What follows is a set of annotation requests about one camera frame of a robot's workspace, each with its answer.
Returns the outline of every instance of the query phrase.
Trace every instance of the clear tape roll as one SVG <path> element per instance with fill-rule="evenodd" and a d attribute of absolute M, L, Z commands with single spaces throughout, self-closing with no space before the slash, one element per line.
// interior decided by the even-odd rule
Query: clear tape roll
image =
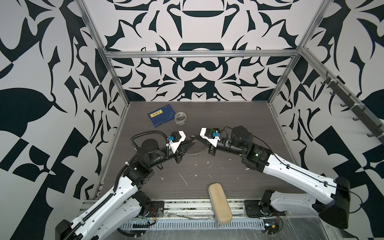
<path fill-rule="evenodd" d="M 178 125 L 184 125 L 187 122 L 187 115 L 185 114 L 185 112 L 177 112 L 175 114 L 175 122 Z"/>

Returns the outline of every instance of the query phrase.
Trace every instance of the yellow label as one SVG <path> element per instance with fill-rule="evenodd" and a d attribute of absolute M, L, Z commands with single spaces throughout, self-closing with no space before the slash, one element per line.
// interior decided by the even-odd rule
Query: yellow label
<path fill-rule="evenodd" d="M 159 115 L 161 113 L 163 113 L 163 111 L 160 109 L 159 111 L 152 113 L 150 116 L 151 116 L 151 118 L 153 118 L 153 117 L 156 117 L 157 115 Z"/>

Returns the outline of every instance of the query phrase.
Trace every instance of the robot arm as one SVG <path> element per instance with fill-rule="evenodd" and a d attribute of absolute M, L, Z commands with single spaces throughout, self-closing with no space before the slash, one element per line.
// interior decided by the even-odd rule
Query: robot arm
<path fill-rule="evenodd" d="M 254 217 L 273 212 L 315 212 L 325 222 L 338 228 L 348 228 L 350 187 L 348 180 L 324 177 L 292 164 L 270 149 L 253 143 L 253 134 L 243 126 L 232 129 L 230 137 L 223 137 L 219 129 L 202 128 L 199 136 L 191 136 L 208 147 L 239 155 L 242 163 L 252 170 L 280 178 L 307 194 L 283 194 L 267 190 Z"/>
<path fill-rule="evenodd" d="M 137 153 L 121 169 L 115 186 L 71 222 L 60 222 L 55 228 L 55 239 L 102 240 L 126 220 L 138 215 L 144 217 L 148 213 L 151 199 L 139 189 L 154 175 L 152 167 L 160 166 L 172 158 L 177 164 L 180 163 L 183 155 L 194 144 L 192 140 L 185 141 L 183 131 L 173 132 L 167 138 L 167 146 L 161 149 L 155 139 L 145 140 L 141 147 L 134 144 Z"/>

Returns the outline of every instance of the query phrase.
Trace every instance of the wooden surface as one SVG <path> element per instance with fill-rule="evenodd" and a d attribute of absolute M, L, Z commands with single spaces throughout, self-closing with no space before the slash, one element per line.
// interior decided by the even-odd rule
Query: wooden surface
<path fill-rule="evenodd" d="M 156 128 L 153 127 L 147 113 L 165 106 L 167 103 L 132 102 L 127 119 L 121 131 L 112 162 L 105 178 L 102 193 L 107 192 L 114 184 L 124 162 L 131 159 L 135 150 L 129 139 L 141 132 L 160 130 L 166 135 L 183 130 L 187 135 L 199 135 L 202 127 L 223 129 L 225 126 L 243 125 L 249 132 L 263 139 L 272 150 L 290 161 L 288 151 L 281 139 L 272 114 L 265 102 L 175 102 L 170 103 L 175 112 L 187 114 L 187 123 L 180 126 L 169 121 Z M 135 140 L 138 146 L 148 139 L 154 138 L 159 147 L 165 146 L 165 140 L 158 134 L 140 137 Z M 263 144 L 254 139 L 256 144 Z M 197 142 L 189 153 L 201 152 L 198 156 L 185 155 L 180 164 L 169 160 L 163 164 L 164 169 L 154 168 L 155 175 L 141 188 L 150 198 L 209 198 L 208 186 L 218 182 L 225 195 L 233 197 L 261 197 L 265 190 L 272 189 L 285 193 L 302 193 L 298 188 L 283 180 L 257 171 L 246 170 L 240 156 L 217 151 L 213 157 L 208 149 Z"/>

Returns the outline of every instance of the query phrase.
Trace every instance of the black and white patterned wall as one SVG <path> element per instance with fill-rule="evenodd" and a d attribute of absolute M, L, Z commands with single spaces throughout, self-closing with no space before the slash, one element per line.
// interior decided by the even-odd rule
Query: black and white patterned wall
<path fill-rule="evenodd" d="M 320 0 L 86 0 L 108 51 L 295 49 Z M 131 101 L 268 100 L 287 57 L 114 59 Z"/>
<path fill-rule="evenodd" d="M 384 2 L 335 0 L 308 44 L 309 50 L 381 119 L 384 119 Z M 351 183 L 345 239 L 384 238 L 384 147 L 301 58 L 273 105 L 301 166 Z"/>
<path fill-rule="evenodd" d="M 86 0 L 109 51 L 289 49 L 320 0 Z"/>
<path fill-rule="evenodd" d="M 0 3 L 1 239 L 54 239 L 92 197 L 124 102 L 72 0 Z"/>
<path fill-rule="evenodd" d="M 268 100 L 289 57 L 134 58 L 112 64 L 131 101 Z"/>

